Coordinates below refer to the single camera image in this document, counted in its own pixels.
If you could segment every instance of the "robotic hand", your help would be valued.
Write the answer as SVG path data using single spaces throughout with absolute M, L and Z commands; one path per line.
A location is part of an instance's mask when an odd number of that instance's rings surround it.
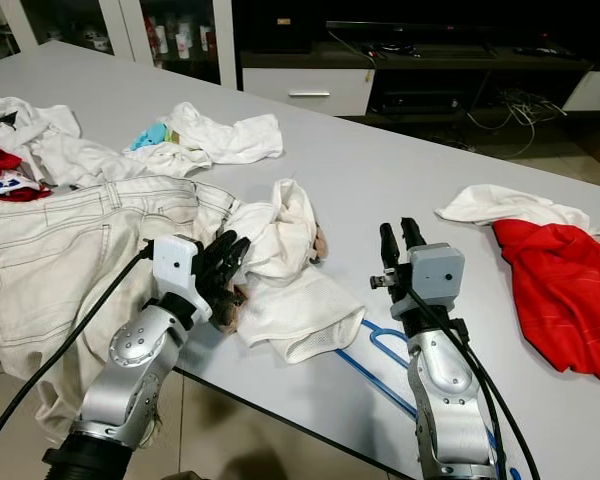
M 122 326 L 106 366 L 87 390 L 82 409 L 60 449 L 49 449 L 47 480 L 121 480 L 132 453 L 153 431 L 160 388 L 194 325 L 244 297 L 229 292 L 249 249 L 228 231 L 207 249 L 181 236 L 153 242 L 159 298 Z
M 403 218 L 401 226 L 410 262 L 398 263 L 400 252 L 393 231 L 388 223 L 383 224 L 385 274 L 371 277 L 371 288 L 388 288 L 393 301 L 391 316 L 402 322 L 409 338 L 408 378 L 418 407 L 416 436 L 423 477 L 496 479 L 487 429 L 478 408 L 479 380 L 431 317 L 433 312 L 458 339 L 468 341 L 464 321 L 449 320 L 448 316 L 460 291 L 464 256 L 446 243 L 427 245 L 412 218 Z

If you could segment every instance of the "white table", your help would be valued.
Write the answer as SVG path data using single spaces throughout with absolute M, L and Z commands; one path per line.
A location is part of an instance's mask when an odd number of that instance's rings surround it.
M 117 150 L 182 101 L 227 124 L 274 113 L 284 138 L 282 158 L 215 166 L 195 178 L 246 201 L 267 200 L 276 179 L 295 178 L 308 192 L 329 241 L 323 271 L 357 295 L 367 306 L 367 318 L 384 327 L 399 325 L 389 316 L 386 292 L 369 289 L 369 276 L 382 270 L 379 225 L 390 221 L 400 232 L 400 217 L 412 216 L 428 241 L 459 248 L 466 269 L 453 315 L 466 319 L 473 348 L 507 399 L 542 478 L 600 478 L 600 381 L 558 373 L 524 340 L 510 268 L 491 230 L 444 222 L 433 214 L 463 187 L 495 183 L 581 208 L 596 224 L 600 187 L 61 43 L 0 61 L 0 96 L 8 95 L 40 107 L 69 105 L 84 137 Z M 367 335 L 359 335 L 348 352 L 412 398 L 406 372 L 372 347 Z M 412 420 L 333 353 L 290 366 L 266 344 L 249 349 L 236 335 L 224 338 L 200 328 L 178 366 L 370 463 L 421 478 Z M 521 472 L 530 478 L 526 467 Z

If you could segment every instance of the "pants pocket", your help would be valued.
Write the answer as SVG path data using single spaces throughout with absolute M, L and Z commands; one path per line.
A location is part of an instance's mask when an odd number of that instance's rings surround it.
M 72 227 L 0 252 L 0 346 L 42 342 L 70 328 L 108 239 L 109 225 Z

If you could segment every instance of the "black cable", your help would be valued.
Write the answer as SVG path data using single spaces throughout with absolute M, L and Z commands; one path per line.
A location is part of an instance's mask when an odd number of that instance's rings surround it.
M 520 447 L 522 448 L 522 453 L 524 454 L 525 461 L 527 462 L 527 465 L 529 466 L 529 470 L 531 472 L 532 479 L 540 480 L 540 474 L 538 472 L 538 468 L 536 466 L 535 460 L 533 459 L 533 455 L 531 454 L 531 450 L 529 449 L 527 442 L 525 441 L 524 436 L 522 435 L 522 432 L 520 431 L 520 428 L 518 427 L 518 424 L 516 423 L 515 419 L 513 418 L 513 414 L 509 410 L 507 403 L 505 402 L 504 398 L 500 394 L 500 391 L 496 387 L 494 381 L 491 379 L 491 377 L 487 373 L 487 370 L 484 368 L 482 363 L 480 363 L 480 361 L 478 360 L 478 357 L 476 356 L 476 354 L 473 352 L 471 347 L 469 347 L 466 344 L 463 344 L 460 340 L 458 340 L 458 337 L 456 337 L 454 335 L 454 333 L 451 331 L 451 329 L 447 325 L 446 319 L 439 318 L 438 315 L 431 309 L 431 307 L 429 305 L 427 305 L 427 303 L 420 297 L 420 295 L 418 295 L 416 293 L 416 291 L 413 289 L 413 287 L 407 286 L 406 291 L 411 296 L 411 298 L 413 298 L 413 300 L 418 304 L 418 306 L 422 309 L 423 313 L 429 318 L 429 320 L 434 322 L 436 325 L 438 325 L 442 329 L 442 331 L 449 338 L 451 343 L 453 343 L 453 345 L 458 349 L 458 351 L 460 352 L 462 357 L 465 359 L 465 361 L 469 365 L 469 368 L 471 368 L 473 373 L 476 375 L 478 382 L 480 383 L 480 387 L 482 388 L 482 392 L 485 396 L 485 401 L 487 403 L 487 408 L 489 410 L 489 416 L 491 416 L 491 422 L 493 423 L 493 435 L 496 440 L 496 455 L 498 457 L 496 459 L 498 478 L 501 478 L 501 479 L 507 478 L 506 477 L 506 463 L 505 463 L 504 447 L 503 447 L 503 443 L 502 443 L 502 436 L 501 436 L 501 432 L 500 432 L 500 423 L 498 421 L 498 414 L 497 414 L 497 411 L 495 410 L 495 405 L 493 405 L 493 399 L 491 399 L 490 391 L 492 391 L 493 394 L 495 395 L 496 400 L 497 400 L 498 404 L 500 405 L 500 408 L 502 408 L 502 411 L 504 412 L 505 417 L 507 418 L 507 421 L 511 425 L 513 434 L 516 437 L 517 442 L 520 444 Z
M 6 425 L 7 421 L 13 415 L 18 405 L 22 402 L 24 397 L 29 393 L 29 391 L 35 386 L 35 384 L 42 378 L 42 376 L 49 371 L 49 369 L 64 355 L 64 353 L 69 350 L 69 347 L 73 344 L 73 342 L 80 336 L 85 327 L 89 324 L 91 319 L 98 313 L 100 307 L 104 305 L 109 296 L 113 293 L 116 287 L 122 282 L 124 277 L 133 269 L 133 267 L 143 258 L 151 258 L 153 252 L 153 242 L 150 242 L 142 251 L 140 251 L 135 257 L 131 259 L 131 261 L 122 269 L 122 271 L 118 274 L 118 276 L 111 282 L 111 285 L 107 287 L 102 296 L 98 299 L 98 301 L 91 307 L 91 310 L 85 315 L 82 321 L 76 326 L 76 328 L 69 334 L 67 339 L 60 345 L 60 348 L 56 350 L 56 352 L 47 360 L 44 365 L 42 365 L 33 376 L 27 380 L 20 391 L 13 397 L 11 403 L 7 406 L 5 411 L 0 416 L 0 432 Z
M 438 325 L 442 331 L 445 333 L 451 343 L 456 347 L 456 349 L 462 355 L 462 358 L 467 362 L 469 368 L 473 372 L 473 374 L 478 379 L 478 383 L 480 384 L 480 388 L 482 388 L 482 393 L 484 394 L 485 401 L 487 403 L 487 410 L 489 411 L 489 416 L 491 417 L 491 423 L 493 426 L 493 436 L 496 440 L 496 472 L 498 474 L 498 478 L 506 480 L 507 478 L 507 470 L 506 470 L 506 457 L 504 453 L 504 445 L 502 442 L 502 433 L 500 431 L 500 422 L 498 420 L 498 412 L 496 410 L 496 406 L 493 403 L 493 398 L 491 398 L 491 393 L 487 388 L 487 383 L 485 381 L 480 368 L 473 361 L 473 358 L 467 352 L 465 346 L 462 344 L 458 337 L 456 337 L 449 326 L 447 325 L 446 319 L 440 319 L 438 315 L 431 310 L 429 305 L 416 293 L 411 285 L 406 288 L 407 294 L 411 296 L 418 304 L 418 306 L 422 309 L 423 313 L 431 320 L 433 323 Z

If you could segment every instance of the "belt loop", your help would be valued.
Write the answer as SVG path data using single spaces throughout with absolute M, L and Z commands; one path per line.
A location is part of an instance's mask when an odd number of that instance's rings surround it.
M 118 195 L 118 190 L 116 189 L 116 184 L 112 182 L 107 182 L 104 184 L 107 188 L 107 193 L 109 194 L 109 202 L 111 203 L 111 208 L 116 210 L 122 206 L 120 202 L 120 196 Z

